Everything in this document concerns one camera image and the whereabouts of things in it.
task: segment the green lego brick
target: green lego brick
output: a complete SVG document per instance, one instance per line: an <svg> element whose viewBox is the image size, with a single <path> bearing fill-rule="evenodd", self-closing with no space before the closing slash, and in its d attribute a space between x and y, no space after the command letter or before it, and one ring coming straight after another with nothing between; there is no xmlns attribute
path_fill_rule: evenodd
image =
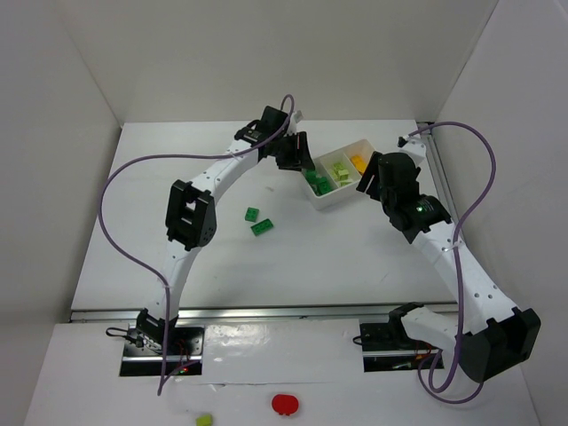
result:
<svg viewBox="0 0 568 426"><path fill-rule="evenodd" d="M270 231L273 227L274 225L270 219L265 219L262 222L258 222L256 225L252 225L250 229L252 229L252 233L257 237L261 233Z"/></svg>
<svg viewBox="0 0 568 426"><path fill-rule="evenodd" d="M336 162L334 164L334 170L335 171L339 171L339 170L345 170L345 166L343 166L342 162Z"/></svg>
<svg viewBox="0 0 568 426"><path fill-rule="evenodd" d="M339 180L349 179L349 171L347 169L338 170L337 176L339 177Z"/></svg>
<svg viewBox="0 0 568 426"><path fill-rule="evenodd" d="M256 219L258 218L258 212L259 211L260 211L259 209L249 207L247 209L247 213L245 214L245 220L247 222L256 222Z"/></svg>
<svg viewBox="0 0 568 426"><path fill-rule="evenodd" d="M316 170L307 170L304 176L305 180L307 180L309 184L315 184L318 180L318 173Z"/></svg>
<svg viewBox="0 0 568 426"><path fill-rule="evenodd" d="M319 189L320 195L324 195L326 193L331 193L331 191L332 191L331 185L329 184L327 179L326 179L325 182L318 184L318 189Z"/></svg>
<svg viewBox="0 0 568 426"><path fill-rule="evenodd" d="M195 419L195 426L211 426L213 424L213 417L211 414L205 414Z"/></svg>

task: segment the orange object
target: orange object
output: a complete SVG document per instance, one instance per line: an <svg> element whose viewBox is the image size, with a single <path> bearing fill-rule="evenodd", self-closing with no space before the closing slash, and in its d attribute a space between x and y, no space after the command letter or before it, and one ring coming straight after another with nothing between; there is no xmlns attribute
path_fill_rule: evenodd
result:
<svg viewBox="0 0 568 426"><path fill-rule="evenodd" d="M360 155L353 155L350 158L351 162L353 163L353 165L355 166L355 169L357 169L357 171L362 175L363 173L365 173L365 170L367 169L367 165L365 164L365 162L363 161L363 159L360 157Z"/></svg>

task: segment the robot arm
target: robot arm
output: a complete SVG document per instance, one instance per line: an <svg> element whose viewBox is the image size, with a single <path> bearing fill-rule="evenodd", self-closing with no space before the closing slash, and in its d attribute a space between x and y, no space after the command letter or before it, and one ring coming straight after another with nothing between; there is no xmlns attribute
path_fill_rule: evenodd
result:
<svg viewBox="0 0 568 426"><path fill-rule="evenodd" d="M261 145L286 122L288 115L272 107L264 109L260 120L239 130L226 150L231 158L218 160L190 182L176 181L170 189L166 213L168 246L162 274L170 287L170 311L166 309L162 283L153 286L146 308L137 317L137 330L162 346L164 328L173 330L178 319L179 301L193 261L210 243L217 230L215 207L221 196L247 170L266 156L274 156L281 170L314 170L305 132L296 133L302 119L298 111L290 117L288 127L269 144ZM239 154L252 146L259 149ZM169 333L169 340L175 339Z"/></svg>
<svg viewBox="0 0 568 426"><path fill-rule="evenodd" d="M458 300L454 249L459 251L464 294L461 369L477 383L529 358L540 319L532 309L521 312L487 275L461 239L454 247L455 225L435 197L420 194L417 167L425 158L420 139L400 139L399 151L374 153L357 188L383 205L390 223L436 268ZM428 342L452 352L457 321L421 304L407 304L391 313L390 329L399 339Z"/></svg>

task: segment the white tabletop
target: white tabletop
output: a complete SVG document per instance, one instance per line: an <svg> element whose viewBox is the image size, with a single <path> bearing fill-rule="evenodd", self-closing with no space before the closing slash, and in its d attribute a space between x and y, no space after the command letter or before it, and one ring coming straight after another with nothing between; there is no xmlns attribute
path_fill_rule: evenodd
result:
<svg viewBox="0 0 568 426"><path fill-rule="evenodd" d="M322 370L328 374L329 368L335 366L334 371L339 373L328 375L327 383L294 383L291 379L268 384L205 384L208 373L204 366L200 381L195 380L198 377L170 380L158 398L157 377L119 377L123 341L105 336L109 325L61 324L55 327L26 426L193 425L196 417L206 413L213 415L215 426L539 424L520 367L491 379L481 394L464 406L437 402L422 389L415 371L363 373L361 368L358 374L346 379L342 371L338 371L343 367L330 363L327 356L320 358ZM349 349L347 345L353 345L347 337L341 358L349 362L355 354L345 353ZM320 335L299 341L292 335L288 338L293 340L289 345L292 350L299 346L319 354L325 353L323 348L331 342L326 338L322 344ZM256 354L249 351L243 356L255 358ZM273 364L272 369L289 372L298 367L297 363L293 366L279 364L279 368L274 368ZM256 366L254 374L263 370L263 366ZM445 374L440 371L438 378ZM468 386L462 389L463 393L450 391L446 396L463 398L473 385L468 383ZM295 416L281 418L273 412L271 400L278 393L293 394L299 399L300 410Z"/></svg>
<svg viewBox="0 0 568 426"><path fill-rule="evenodd" d="M218 154L243 122L127 123L113 170L148 154ZM397 150L398 136L413 121L301 122L313 157L366 138L381 152ZM191 180L210 161L156 160L125 170L109 188L104 206L115 239L160 268L170 186ZM300 175L262 160L217 205L217 234L197 257L181 307L324 304L398 304L452 301L430 264L383 214L381 205L357 193L316 211L299 185ZM421 191L436 194L425 162ZM260 209L275 228L260 237L244 221ZM157 285L146 270L116 253L96 223L75 293L74 310L137 309L145 289Z"/></svg>

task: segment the plastic container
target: plastic container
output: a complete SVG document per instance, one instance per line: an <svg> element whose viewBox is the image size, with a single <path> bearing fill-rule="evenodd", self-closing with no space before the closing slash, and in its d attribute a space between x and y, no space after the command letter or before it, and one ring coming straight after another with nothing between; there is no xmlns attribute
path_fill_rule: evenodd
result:
<svg viewBox="0 0 568 426"><path fill-rule="evenodd" d="M321 210L357 193L355 188L357 188L361 180L361 175L351 163L351 157L358 155L363 159L365 164L368 164L374 150L368 140L361 139L358 142L336 149L331 153L314 158L313 163L316 166L316 171L321 176L327 178L327 181L332 187L332 191L323 195L316 195L310 184L305 180L305 177L301 176L302 182L300 185L313 207L316 210ZM352 182L348 185L340 186L340 184L332 178L331 170L333 170L334 164L338 162L349 171L349 179L352 180Z"/></svg>

